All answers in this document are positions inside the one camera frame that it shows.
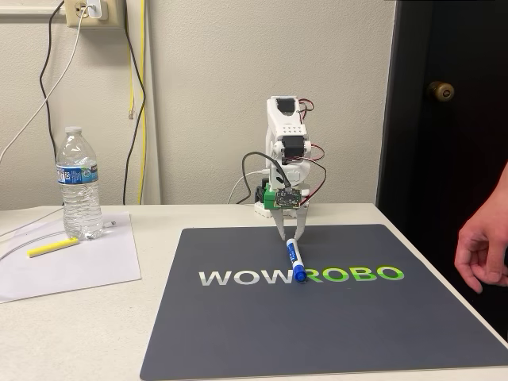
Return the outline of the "person's hand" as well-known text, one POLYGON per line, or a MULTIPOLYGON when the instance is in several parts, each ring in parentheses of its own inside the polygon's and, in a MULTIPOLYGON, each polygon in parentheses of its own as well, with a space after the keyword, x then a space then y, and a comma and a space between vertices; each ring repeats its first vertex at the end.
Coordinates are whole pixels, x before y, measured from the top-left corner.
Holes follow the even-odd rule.
POLYGON ((507 222, 474 217, 459 231, 454 264, 477 294, 483 284, 506 287, 506 250, 507 222))

